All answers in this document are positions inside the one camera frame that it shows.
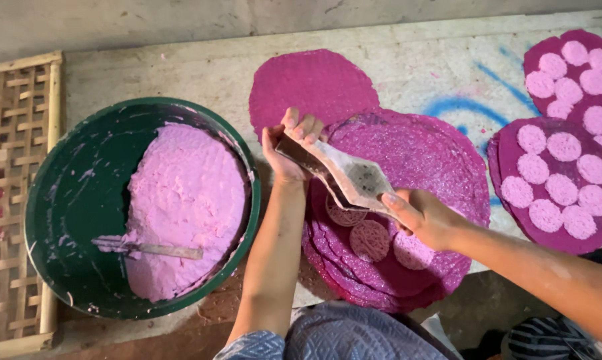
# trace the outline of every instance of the woven bamboo mat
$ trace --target woven bamboo mat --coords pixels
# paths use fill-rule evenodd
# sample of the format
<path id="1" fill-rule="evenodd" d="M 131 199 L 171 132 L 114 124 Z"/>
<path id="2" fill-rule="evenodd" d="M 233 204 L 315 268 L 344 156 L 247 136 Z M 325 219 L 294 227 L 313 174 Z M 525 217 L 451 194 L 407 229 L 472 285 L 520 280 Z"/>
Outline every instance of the woven bamboo mat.
<path id="1" fill-rule="evenodd" d="M 55 298 L 23 235 L 37 169 L 60 133 L 60 51 L 0 64 L 0 358 L 49 347 Z"/>

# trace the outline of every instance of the green bowl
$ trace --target green bowl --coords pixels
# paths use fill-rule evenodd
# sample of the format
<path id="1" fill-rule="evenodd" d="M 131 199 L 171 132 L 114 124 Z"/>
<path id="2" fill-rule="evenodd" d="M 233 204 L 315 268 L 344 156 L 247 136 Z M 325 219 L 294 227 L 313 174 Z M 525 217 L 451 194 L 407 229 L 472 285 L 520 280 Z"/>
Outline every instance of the green bowl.
<path id="1" fill-rule="evenodd" d="M 201 287 L 151 303 L 130 290 L 124 256 L 100 252 L 90 241 L 125 233 L 130 176 L 166 121 L 205 129 L 225 142 L 241 160 L 252 191 L 238 232 L 243 241 L 225 265 Z M 89 169 L 95 175 L 78 182 Z M 260 202 L 254 160 L 232 126 L 192 102 L 146 97 L 98 111 L 52 148 L 30 188 L 25 241 L 37 272 L 66 304 L 105 318 L 148 319 L 193 304 L 232 274 L 254 239 Z"/>

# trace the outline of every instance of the concrete floor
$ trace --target concrete floor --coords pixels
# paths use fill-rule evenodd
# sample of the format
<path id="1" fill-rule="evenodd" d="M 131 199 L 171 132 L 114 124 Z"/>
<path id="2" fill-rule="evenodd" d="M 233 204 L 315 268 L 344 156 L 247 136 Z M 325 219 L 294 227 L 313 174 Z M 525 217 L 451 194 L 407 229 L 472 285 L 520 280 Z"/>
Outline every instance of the concrete floor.
<path id="1" fill-rule="evenodd" d="M 602 9 L 602 0 L 2 0 L 0 61 L 57 49 Z"/>
<path id="2" fill-rule="evenodd" d="M 414 311 L 410 316 L 422 322 L 435 313 L 439 313 L 443 329 L 454 346 L 466 350 L 463 351 L 466 360 L 486 358 L 485 352 L 472 350 L 479 344 L 483 348 L 486 345 L 498 348 L 498 340 L 481 344 L 490 330 L 507 331 L 531 316 L 558 315 L 551 307 L 492 271 L 467 275 L 452 295 L 427 309 Z M 86 345 L 81 352 L 55 359 L 211 359 L 225 345 L 232 326 L 232 322 L 204 327 L 184 325 L 176 332 L 155 338 L 97 348 Z M 43 358 L 44 353 L 32 357 Z"/>

